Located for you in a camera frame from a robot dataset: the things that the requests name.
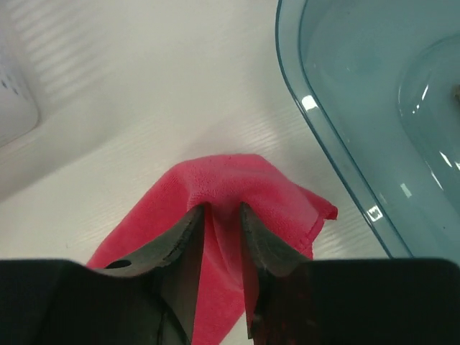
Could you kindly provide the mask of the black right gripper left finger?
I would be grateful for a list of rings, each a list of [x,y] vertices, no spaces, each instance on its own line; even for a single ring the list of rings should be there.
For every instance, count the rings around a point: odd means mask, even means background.
[[[1,262],[3,344],[189,344],[205,208],[101,269],[64,259]]]

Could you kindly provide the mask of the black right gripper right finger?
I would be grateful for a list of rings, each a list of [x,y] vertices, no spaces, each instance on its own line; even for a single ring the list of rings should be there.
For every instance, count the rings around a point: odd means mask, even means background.
[[[459,267],[444,259],[311,260],[240,206],[255,344],[457,344]]]

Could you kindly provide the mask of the pink microfiber towel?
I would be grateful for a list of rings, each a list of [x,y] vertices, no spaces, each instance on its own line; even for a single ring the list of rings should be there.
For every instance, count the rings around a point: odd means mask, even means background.
[[[267,228],[301,254],[337,207],[295,184],[259,155],[213,155],[169,169],[101,242],[88,261],[102,268],[206,207],[205,242],[194,344],[219,344],[244,312],[239,207],[247,203]]]

